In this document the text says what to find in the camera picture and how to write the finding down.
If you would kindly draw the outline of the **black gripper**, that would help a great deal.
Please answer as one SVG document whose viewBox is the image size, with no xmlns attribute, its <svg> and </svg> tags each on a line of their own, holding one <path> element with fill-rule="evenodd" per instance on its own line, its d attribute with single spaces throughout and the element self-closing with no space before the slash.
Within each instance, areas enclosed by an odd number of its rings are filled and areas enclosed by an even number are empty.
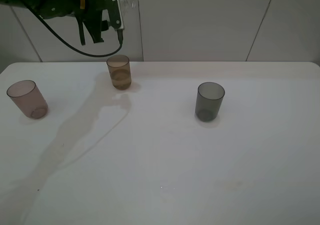
<svg viewBox="0 0 320 225">
<path fill-rule="evenodd" d="M 103 11 L 110 15 L 110 0 L 78 0 L 74 12 L 78 31 L 86 27 L 94 44 L 103 43 L 102 32 L 109 29 L 109 21 L 103 20 Z"/>
</svg>

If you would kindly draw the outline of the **dark green robot arm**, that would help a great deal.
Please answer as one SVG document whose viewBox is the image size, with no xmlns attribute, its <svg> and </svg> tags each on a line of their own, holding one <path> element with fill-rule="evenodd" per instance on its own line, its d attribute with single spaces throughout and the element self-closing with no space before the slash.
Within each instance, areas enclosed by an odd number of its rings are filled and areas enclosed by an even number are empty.
<svg viewBox="0 0 320 225">
<path fill-rule="evenodd" d="M 122 25 L 118 0 L 0 0 L 2 5 L 28 9 L 51 32 L 46 20 L 74 17 L 77 21 L 80 43 L 86 44 L 84 30 L 94 43 L 102 43 L 102 32 Z"/>
</svg>

